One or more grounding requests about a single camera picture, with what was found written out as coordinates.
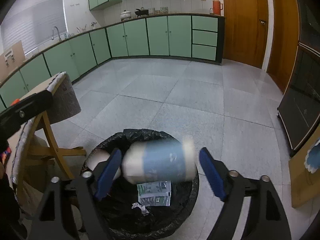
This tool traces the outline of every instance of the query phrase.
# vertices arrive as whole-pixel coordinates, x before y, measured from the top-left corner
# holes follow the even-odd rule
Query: metal screw
[[[52,183],[57,183],[59,180],[60,180],[59,177],[53,177],[53,178],[51,179],[51,182],[52,182]]]
[[[84,172],[83,174],[82,174],[82,177],[84,177],[84,178],[89,178],[89,177],[91,177],[92,176],[92,172],[91,171],[86,171],[86,172]]]
[[[269,182],[269,181],[270,181],[270,178],[269,178],[267,175],[263,175],[263,176],[261,177],[261,179],[262,179],[263,181],[265,181],[265,182]]]
[[[238,173],[238,171],[231,170],[231,171],[229,171],[229,175],[231,177],[238,177],[239,173]]]
[[[19,112],[19,116],[21,117],[21,118],[24,118],[24,112],[22,111],[22,110],[20,110],[20,112]]]

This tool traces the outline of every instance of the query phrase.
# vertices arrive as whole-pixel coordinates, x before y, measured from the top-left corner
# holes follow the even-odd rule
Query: black garbage bag
[[[122,157],[136,141],[176,140],[171,135],[149,129],[125,129],[100,143],[92,152],[103,149],[109,153],[119,148]],[[81,173],[90,169],[83,165]],[[122,175],[116,179],[107,197],[97,203],[115,239],[151,240],[172,235],[191,214],[199,192],[199,174],[193,181],[172,183],[170,206],[150,206],[143,216],[139,208],[132,209],[138,201],[137,186]]]

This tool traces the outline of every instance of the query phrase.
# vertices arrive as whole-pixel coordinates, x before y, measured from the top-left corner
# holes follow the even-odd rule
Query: orange thermos
[[[221,10],[223,10],[223,3],[220,3],[219,0],[213,0],[212,5],[213,5],[213,13],[215,15],[221,15]]]

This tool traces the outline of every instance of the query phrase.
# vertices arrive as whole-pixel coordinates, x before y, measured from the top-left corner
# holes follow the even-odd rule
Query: tiled floor
[[[223,60],[222,66],[169,59],[120,59],[97,68],[74,85],[82,111],[52,125],[61,147],[88,153],[124,128],[163,130],[181,140],[192,136],[229,169],[258,179],[271,177],[292,231],[299,239],[320,207],[320,199],[291,207],[289,148],[276,108],[281,91],[263,71]],[[43,131],[38,135],[44,137]],[[69,157],[79,173],[84,157]],[[203,170],[190,217],[167,239],[205,240],[222,202],[213,196]],[[240,239],[250,200],[245,199],[234,239]]]

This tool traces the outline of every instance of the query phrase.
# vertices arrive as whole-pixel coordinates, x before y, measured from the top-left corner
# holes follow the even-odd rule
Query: window
[[[54,26],[67,31],[63,0],[16,0],[2,22],[4,50],[21,40],[26,54],[51,39]]]

